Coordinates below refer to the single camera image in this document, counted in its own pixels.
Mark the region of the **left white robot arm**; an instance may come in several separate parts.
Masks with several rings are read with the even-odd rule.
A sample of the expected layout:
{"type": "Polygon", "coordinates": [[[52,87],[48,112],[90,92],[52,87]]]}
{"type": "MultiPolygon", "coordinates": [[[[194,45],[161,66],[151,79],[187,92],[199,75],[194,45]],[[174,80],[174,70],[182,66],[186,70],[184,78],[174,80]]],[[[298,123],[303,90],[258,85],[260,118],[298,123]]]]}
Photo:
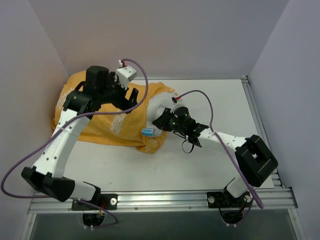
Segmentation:
{"type": "Polygon", "coordinates": [[[24,167],[22,178],[36,191],[60,202],[81,199],[90,210],[100,206],[100,189],[84,181],[64,177],[69,156],[85,126],[103,104],[127,113],[137,105],[139,91],[134,88],[126,98],[129,82],[137,71],[123,62],[116,71],[90,66],[81,81],[65,98],[52,141],[32,167],[24,167]]]}

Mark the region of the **orange Mickey Mouse pillowcase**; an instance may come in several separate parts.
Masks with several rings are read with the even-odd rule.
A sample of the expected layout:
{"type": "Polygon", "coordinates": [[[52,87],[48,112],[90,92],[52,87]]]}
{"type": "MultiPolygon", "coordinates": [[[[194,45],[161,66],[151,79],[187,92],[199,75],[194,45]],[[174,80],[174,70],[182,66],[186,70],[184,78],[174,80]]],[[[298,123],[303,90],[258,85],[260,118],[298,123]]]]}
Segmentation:
{"type": "Polygon", "coordinates": [[[161,136],[149,138],[142,134],[142,130],[146,127],[146,111],[150,98],[163,93],[174,93],[176,91],[166,86],[162,82],[149,83],[148,86],[135,83],[129,84],[129,90],[126,94],[130,96],[133,88],[138,90],[138,101],[142,104],[131,113],[119,114],[119,109],[112,104],[104,104],[99,112],[106,114],[94,115],[88,125],[82,130],[80,141],[110,145],[136,147],[142,153],[153,154],[163,145],[166,139],[166,132],[163,131],[161,136]]]}

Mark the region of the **white pillow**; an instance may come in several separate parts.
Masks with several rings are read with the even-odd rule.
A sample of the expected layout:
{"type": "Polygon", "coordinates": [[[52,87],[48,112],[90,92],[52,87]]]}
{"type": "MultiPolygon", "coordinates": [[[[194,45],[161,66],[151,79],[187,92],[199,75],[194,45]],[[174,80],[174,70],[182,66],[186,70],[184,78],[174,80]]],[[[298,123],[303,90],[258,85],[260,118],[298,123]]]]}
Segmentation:
{"type": "Polygon", "coordinates": [[[176,95],[172,92],[162,92],[151,97],[147,103],[146,109],[146,127],[142,129],[142,134],[148,138],[159,137],[163,131],[153,124],[153,121],[158,119],[166,108],[172,109],[174,102],[172,98],[176,95]]]}

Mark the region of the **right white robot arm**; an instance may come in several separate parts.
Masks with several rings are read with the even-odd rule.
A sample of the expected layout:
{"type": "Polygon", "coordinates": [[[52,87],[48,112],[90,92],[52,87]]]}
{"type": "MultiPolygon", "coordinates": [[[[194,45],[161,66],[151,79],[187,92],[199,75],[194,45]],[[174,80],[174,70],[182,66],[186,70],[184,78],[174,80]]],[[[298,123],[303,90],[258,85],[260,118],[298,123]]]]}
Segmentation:
{"type": "Polygon", "coordinates": [[[177,132],[193,146],[225,152],[229,156],[239,177],[226,185],[222,193],[225,205],[234,206],[247,191],[258,205],[262,205],[254,188],[259,188],[279,163],[260,136],[253,134],[251,137],[239,137],[213,131],[208,125],[191,118],[185,106],[175,110],[166,108],[152,123],[160,130],[177,132]]]}

